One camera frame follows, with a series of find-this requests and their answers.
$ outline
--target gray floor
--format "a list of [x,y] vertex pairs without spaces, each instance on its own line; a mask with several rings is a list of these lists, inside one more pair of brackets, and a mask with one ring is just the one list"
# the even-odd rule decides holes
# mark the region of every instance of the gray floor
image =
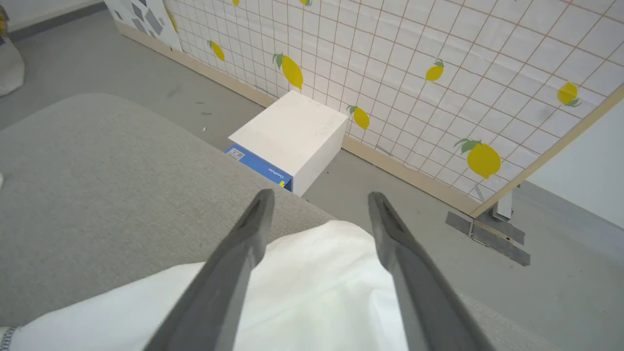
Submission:
[[[108,12],[16,46],[26,61],[26,83],[0,97],[0,129],[61,99],[106,92],[143,105],[225,149],[227,136],[262,110],[122,37]],[[532,256],[532,264],[521,267],[446,226],[449,206],[345,151],[304,198],[369,230],[366,195],[372,190],[388,196],[463,294],[563,350],[624,349],[624,266],[618,261],[624,233],[619,229],[607,230],[612,235],[607,242],[596,233],[604,230],[603,224],[573,219],[578,209],[566,207],[562,214],[535,198],[517,196],[512,223],[527,233],[524,249]]]

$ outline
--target blue box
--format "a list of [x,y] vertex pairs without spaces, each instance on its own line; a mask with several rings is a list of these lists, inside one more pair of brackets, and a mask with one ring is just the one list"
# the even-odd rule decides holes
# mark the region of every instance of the blue box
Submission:
[[282,188],[293,191],[293,177],[291,175],[258,157],[246,148],[234,144],[225,151],[225,154],[260,173]]

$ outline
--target wooden frame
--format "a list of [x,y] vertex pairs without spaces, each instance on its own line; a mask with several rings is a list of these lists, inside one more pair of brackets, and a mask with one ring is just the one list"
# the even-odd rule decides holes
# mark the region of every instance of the wooden frame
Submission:
[[[276,101],[276,99],[261,91],[257,91],[250,86],[247,86],[236,79],[233,79],[226,74],[211,68],[204,63],[196,60],[195,58],[184,54],[183,52],[173,50],[168,47],[162,41],[156,38],[141,33],[133,27],[130,27],[121,22],[115,21],[119,32],[132,40],[143,44],[150,49],[169,57],[170,59],[183,64],[184,66],[192,69],[193,71],[227,87],[228,89],[240,94],[247,99],[263,106],[268,107]],[[487,211],[492,207],[499,199],[503,198],[506,194],[518,186],[521,182],[526,180],[533,172],[539,167],[544,165],[554,155],[571,143],[582,132],[588,129],[599,118],[607,113],[613,106],[618,104],[624,98],[624,86],[620,86],[611,96],[609,96],[602,104],[600,104],[589,116],[584,118],[579,124],[577,124],[570,132],[565,134],[553,147],[542,154],[535,162],[529,165],[524,171],[522,171],[516,178],[505,185],[500,191],[494,194],[491,198],[487,199],[483,204],[478,204],[471,200],[469,197],[461,195],[460,193],[453,191],[450,187],[441,184],[440,182],[430,178],[423,173],[413,171],[402,164],[398,163],[394,159],[384,156],[379,152],[358,143],[356,140],[345,137],[343,141],[343,149],[360,157],[366,162],[377,166],[384,171],[392,174],[393,176],[417,187],[420,190],[428,193],[429,195],[438,198],[441,201],[455,207],[457,210],[476,218],[481,213]]]

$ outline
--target gray fabric cushion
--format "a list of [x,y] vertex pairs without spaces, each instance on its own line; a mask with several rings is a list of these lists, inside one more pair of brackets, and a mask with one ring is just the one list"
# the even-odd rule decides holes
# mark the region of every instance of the gray fabric cushion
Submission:
[[132,102],[74,96],[0,132],[0,325],[206,260],[262,188],[271,240],[332,219]]

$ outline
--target white cardboard box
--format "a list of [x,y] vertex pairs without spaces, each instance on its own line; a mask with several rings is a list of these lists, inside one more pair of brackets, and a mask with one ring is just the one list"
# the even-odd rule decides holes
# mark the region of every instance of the white cardboard box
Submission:
[[340,151],[347,119],[290,91],[229,139],[292,176],[301,196]]

